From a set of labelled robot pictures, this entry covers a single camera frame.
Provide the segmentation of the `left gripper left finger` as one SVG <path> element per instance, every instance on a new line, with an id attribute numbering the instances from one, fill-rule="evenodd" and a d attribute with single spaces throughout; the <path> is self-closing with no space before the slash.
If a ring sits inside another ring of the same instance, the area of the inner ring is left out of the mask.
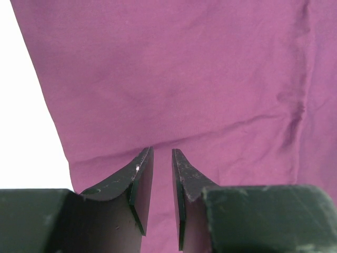
<path id="1" fill-rule="evenodd" d="M 81 193 L 1 190 L 1 252 L 139 252 L 150 207 L 153 148 Z"/>

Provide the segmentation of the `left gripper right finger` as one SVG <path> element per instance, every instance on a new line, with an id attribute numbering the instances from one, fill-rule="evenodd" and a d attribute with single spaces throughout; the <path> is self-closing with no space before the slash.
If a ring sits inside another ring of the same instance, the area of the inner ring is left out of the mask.
<path id="1" fill-rule="evenodd" d="M 336 207 L 311 185 L 214 183 L 172 150 L 182 252 L 336 252 Z"/>

